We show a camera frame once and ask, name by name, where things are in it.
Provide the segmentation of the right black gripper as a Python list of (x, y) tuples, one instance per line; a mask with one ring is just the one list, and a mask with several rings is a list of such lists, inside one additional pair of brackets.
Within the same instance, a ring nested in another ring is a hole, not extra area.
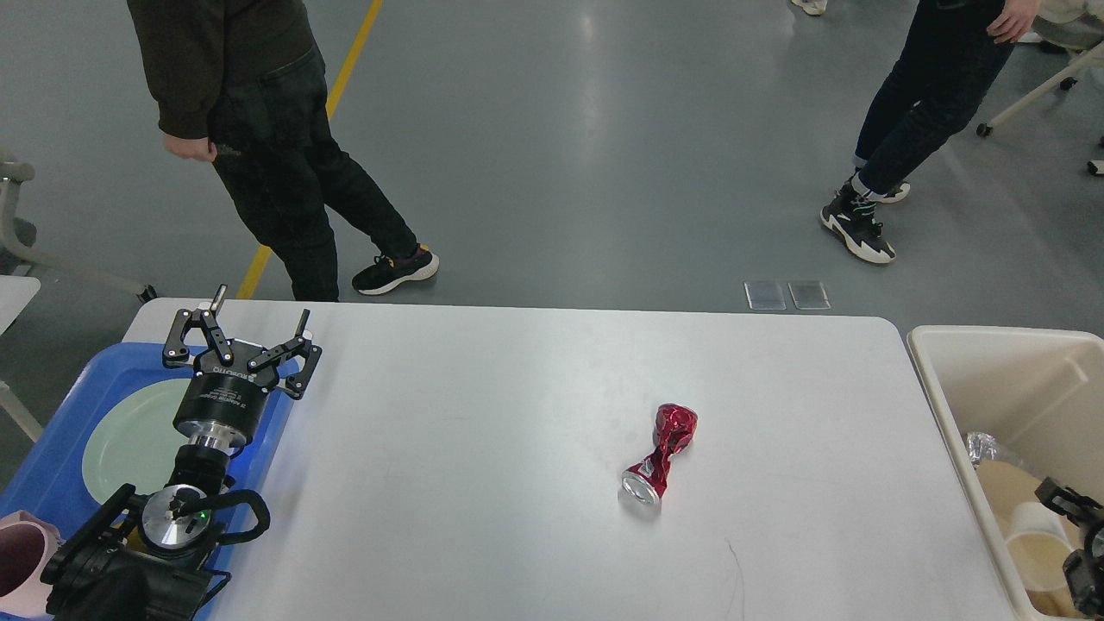
[(1038, 502), (1078, 527), (1085, 527), (1085, 550), (1062, 565), (1072, 604), (1085, 617), (1103, 617), (1103, 507), (1096, 499), (1045, 477), (1034, 490)]

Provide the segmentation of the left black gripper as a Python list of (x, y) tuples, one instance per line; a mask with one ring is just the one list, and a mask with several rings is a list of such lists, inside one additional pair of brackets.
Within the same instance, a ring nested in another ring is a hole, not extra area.
[[(217, 325), (227, 285), (220, 285), (205, 308), (174, 315), (162, 349), (164, 368), (185, 368), (193, 376), (177, 409), (172, 425), (182, 436), (215, 436), (217, 448), (247, 448), (261, 427), (261, 417), (270, 392), (283, 392), (300, 400), (323, 349), (312, 341), (307, 329), (311, 310), (301, 310), (295, 334), (286, 343), (264, 348), (256, 343), (226, 338)], [(200, 330), (206, 350), (190, 354), (185, 335)], [(299, 360), (296, 373), (282, 373), (280, 367)]]

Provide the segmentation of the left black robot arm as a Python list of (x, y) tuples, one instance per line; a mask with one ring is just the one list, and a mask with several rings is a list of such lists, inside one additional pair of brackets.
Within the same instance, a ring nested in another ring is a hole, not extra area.
[(205, 308), (176, 314), (161, 361), (191, 373), (172, 421), (185, 441), (163, 488), (123, 484), (47, 559), (41, 581), (55, 620), (192, 620), (231, 581), (213, 555), (268, 530), (266, 503), (229, 469), (272, 394), (299, 400), (323, 351), (308, 334), (309, 310), (286, 343), (229, 338), (217, 325), (224, 298), (220, 287)]

